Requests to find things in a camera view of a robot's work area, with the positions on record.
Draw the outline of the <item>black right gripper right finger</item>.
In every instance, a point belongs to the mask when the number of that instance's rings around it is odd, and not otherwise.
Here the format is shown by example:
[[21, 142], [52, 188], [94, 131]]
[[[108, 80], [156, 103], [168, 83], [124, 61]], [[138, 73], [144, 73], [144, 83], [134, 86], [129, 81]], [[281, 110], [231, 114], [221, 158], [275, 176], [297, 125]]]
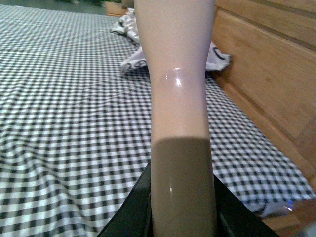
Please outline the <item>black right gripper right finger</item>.
[[238, 198], [214, 176], [214, 187], [220, 237], [277, 237], [259, 217], [249, 211]]

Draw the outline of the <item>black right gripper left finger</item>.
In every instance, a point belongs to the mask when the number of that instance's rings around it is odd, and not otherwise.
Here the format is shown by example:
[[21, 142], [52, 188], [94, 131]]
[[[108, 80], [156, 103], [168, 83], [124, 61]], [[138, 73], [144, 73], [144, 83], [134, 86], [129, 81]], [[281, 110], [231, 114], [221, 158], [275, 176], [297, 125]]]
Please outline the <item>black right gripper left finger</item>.
[[151, 164], [137, 180], [129, 195], [99, 237], [151, 237]]

